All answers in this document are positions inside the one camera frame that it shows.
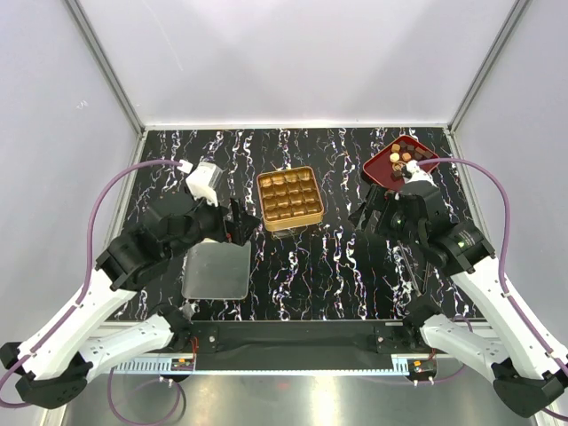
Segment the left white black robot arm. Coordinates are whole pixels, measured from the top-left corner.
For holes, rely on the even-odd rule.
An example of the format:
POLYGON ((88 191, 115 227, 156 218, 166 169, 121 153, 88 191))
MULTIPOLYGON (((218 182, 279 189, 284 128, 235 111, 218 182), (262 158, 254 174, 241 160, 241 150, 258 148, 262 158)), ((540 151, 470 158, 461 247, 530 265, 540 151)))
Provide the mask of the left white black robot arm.
POLYGON ((240 199, 215 207, 189 194, 168 193, 149 205, 135 225, 111 241, 88 271, 85 286, 48 324, 25 342, 2 346, 3 366, 20 377, 16 406, 58 408, 124 361, 150 351, 184 350, 192 330, 171 306, 106 338, 93 339, 91 333, 192 247, 205 240, 244 246, 259 224, 240 199))

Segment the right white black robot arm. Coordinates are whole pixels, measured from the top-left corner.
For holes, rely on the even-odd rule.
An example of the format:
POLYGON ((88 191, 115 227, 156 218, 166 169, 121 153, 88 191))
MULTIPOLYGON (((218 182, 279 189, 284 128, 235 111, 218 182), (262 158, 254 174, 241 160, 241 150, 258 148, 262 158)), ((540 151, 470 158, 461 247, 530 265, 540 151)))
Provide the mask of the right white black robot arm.
POLYGON ((504 259, 475 224, 453 221, 438 187, 427 181, 397 191, 372 185, 350 220, 363 230, 373 214, 374 232, 415 243, 424 259, 450 278, 481 310, 498 336, 491 342, 458 330, 434 303, 419 297, 404 319, 403 341, 411 351, 429 346, 482 375, 515 414, 545 411, 567 388, 567 348, 532 312, 503 271, 504 259))

